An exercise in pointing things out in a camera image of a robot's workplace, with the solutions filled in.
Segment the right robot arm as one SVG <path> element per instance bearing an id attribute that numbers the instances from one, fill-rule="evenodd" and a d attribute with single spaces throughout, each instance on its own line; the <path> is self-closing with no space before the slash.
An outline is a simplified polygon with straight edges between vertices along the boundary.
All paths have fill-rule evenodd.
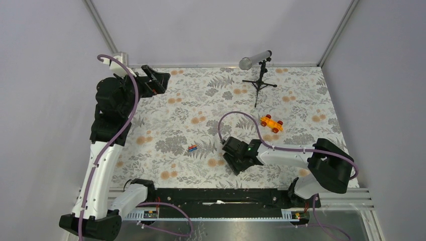
<path id="1" fill-rule="evenodd" d="M 223 158 L 235 175 L 252 166 L 286 165 L 308 169 L 295 178 L 287 191 L 273 194 L 272 205 L 283 209 L 312 207 L 318 193 L 345 194 L 353 170 L 353 158 L 331 141 L 319 138 L 308 145 L 275 147 L 252 139 L 249 143 L 229 137 L 222 141 Z"/>

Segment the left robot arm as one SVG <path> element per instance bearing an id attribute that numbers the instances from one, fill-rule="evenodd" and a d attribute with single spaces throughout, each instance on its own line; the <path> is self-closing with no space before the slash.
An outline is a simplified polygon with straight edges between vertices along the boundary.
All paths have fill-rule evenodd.
<path id="1" fill-rule="evenodd" d="M 143 65 L 145 76 L 132 82 L 127 74 L 114 75 L 97 85 L 94 122 L 90 134 L 89 165 L 81 193 L 70 214 L 62 215 L 59 226 L 78 236 L 115 240 L 122 220 L 139 203 L 150 206 L 156 200 L 153 181 L 134 179 L 128 190 L 108 204 L 112 175 L 131 128 L 130 114 L 141 98 L 164 94 L 169 73 Z"/>

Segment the orange toy car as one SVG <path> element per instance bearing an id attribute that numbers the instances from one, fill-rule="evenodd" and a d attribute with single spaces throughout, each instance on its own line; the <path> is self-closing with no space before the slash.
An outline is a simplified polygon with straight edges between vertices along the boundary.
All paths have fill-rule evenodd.
<path id="1" fill-rule="evenodd" d="M 272 119 L 272 116 L 267 114 L 260 118 L 260 124 L 263 127 L 268 127 L 273 133 L 279 133 L 283 131 L 283 121 L 275 121 Z"/>

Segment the floral table mat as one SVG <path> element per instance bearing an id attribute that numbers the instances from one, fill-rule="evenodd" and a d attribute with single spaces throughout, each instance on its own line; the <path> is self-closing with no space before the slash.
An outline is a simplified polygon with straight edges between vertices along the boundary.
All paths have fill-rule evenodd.
<path id="1" fill-rule="evenodd" d="M 139 101 L 126 145 L 117 161 L 112 187 L 134 178 L 162 188 L 287 187 L 308 170 L 285 165 L 255 166 L 238 176 L 223 159 L 221 138 L 273 145 L 303 145 L 325 138 L 342 150 L 345 143 L 328 88 L 319 67 L 268 68 L 259 92 L 243 80 L 256 80 L 259 69 L 168 68 L 164 94 Z M 283 131 L 255 128 L 265 115 L 283 121 Z M 188 147 L 197 150 L 188 152 Z"/>

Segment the black tripod mic stand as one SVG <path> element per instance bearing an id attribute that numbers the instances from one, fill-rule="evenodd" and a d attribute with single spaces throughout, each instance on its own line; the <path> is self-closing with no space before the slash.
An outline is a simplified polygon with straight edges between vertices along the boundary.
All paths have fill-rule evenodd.
<path id="1" fill-rule="evenodd" d="M 268 72 L 268 69 L 266 68 L 266 63 L 271 61 L 271 57 L 266 58 L 265 60 L 262 60 L 261 62 L 259 62 L 260 65 L 260 74 L 259 74 L 259 78 L 256 81 L 250 81 L 250 80 L 243 80 L 242 82 L 244 83 L 251 83 L 254 88 L 256 89 L 256 100 L 255 100 L 255 104 L 254 104 L 254 108 L 257 107 L 257 103 L 258 103 L 258 96 L 259 96 L 259 92 L 260 90 L 264 89 L 265 87 L 271 86 L 276 88 L 277 84 L 269 84 L 263 81 L 263 76 L 265 73 Z"/>

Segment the silver microphone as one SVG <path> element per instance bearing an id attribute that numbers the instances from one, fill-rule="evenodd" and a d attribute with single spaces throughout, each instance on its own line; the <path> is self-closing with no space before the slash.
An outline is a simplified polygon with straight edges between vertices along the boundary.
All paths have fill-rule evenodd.
<path id="1" fill-rule="evenodd" d="M 267 50 L 251 57 L 244 57 L 239 62 L 239 68 L 241 70 L 249 70 L 256 63 L 262 62 L 264 60 L 267 62 L 270 61 L 271 56 L 272 56 L 272 51 Z"/>

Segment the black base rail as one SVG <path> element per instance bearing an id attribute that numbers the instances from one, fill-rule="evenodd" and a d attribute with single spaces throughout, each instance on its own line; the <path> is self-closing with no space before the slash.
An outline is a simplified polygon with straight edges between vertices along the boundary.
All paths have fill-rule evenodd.
<path id="1" fill-rule="evenodd" d="M 279 218 L 283 209 L 319 208 L 318 197 L 302 199 L 287 190 L 274 188 L 205 189 L 158 188 L 148 192 L 145 202 L 155 204 L 160 218 Z"/>

